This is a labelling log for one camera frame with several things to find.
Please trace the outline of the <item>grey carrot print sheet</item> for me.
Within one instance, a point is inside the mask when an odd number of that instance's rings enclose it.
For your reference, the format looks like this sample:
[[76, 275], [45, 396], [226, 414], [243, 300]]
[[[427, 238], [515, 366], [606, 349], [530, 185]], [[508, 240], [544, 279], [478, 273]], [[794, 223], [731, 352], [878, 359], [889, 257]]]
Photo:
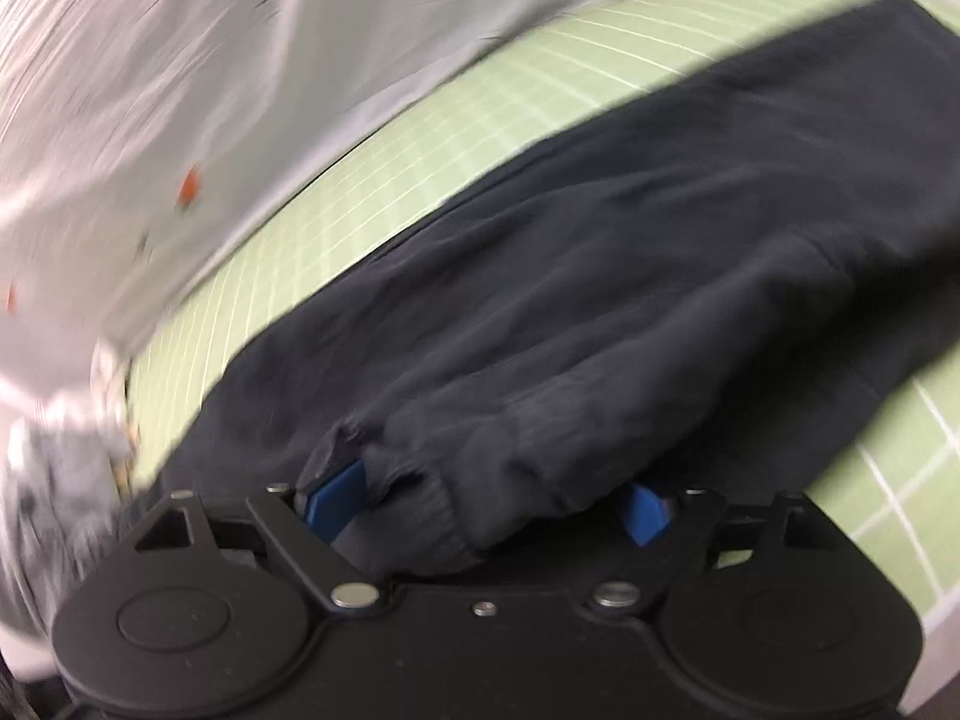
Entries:
[[2, 374], [132, 349], [449, 76], [592, 0], [2, 0]]

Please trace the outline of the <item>grey knit garment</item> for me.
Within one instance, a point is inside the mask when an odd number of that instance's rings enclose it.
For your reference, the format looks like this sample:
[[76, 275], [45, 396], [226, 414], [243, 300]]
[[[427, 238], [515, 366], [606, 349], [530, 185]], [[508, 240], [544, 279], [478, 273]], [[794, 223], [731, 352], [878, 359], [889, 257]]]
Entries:
[[117, 468], [135, 455], [114, 419], [21, 418], [2, 458], [2, 624], [46, 639], [60, 606], [110, 546], [125, 494]]

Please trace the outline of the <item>dark navy garment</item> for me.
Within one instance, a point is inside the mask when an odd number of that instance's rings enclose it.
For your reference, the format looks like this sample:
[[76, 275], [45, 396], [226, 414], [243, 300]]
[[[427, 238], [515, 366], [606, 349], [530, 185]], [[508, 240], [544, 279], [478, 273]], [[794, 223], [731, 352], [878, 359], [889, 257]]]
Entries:
[[374, 575], [631, 483], [811, 484], [958, 338], [958, 39], [875, 0], [548, 138], [236, 355], [148, 499], [344, 461]]

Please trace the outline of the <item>white garment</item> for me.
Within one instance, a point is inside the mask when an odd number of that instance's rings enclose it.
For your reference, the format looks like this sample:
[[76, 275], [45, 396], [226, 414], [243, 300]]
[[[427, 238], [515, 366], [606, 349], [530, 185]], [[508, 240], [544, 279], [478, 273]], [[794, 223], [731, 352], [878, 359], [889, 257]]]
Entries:
[[2, 403], [21, 416], [54, 431], [96, 431], [105, 439], [133, 437], [127, 405], [128, 359], [98, 341], [91, 351], [85, 382], [55, 388], [50, 395], [30, 394], [2, 372]]

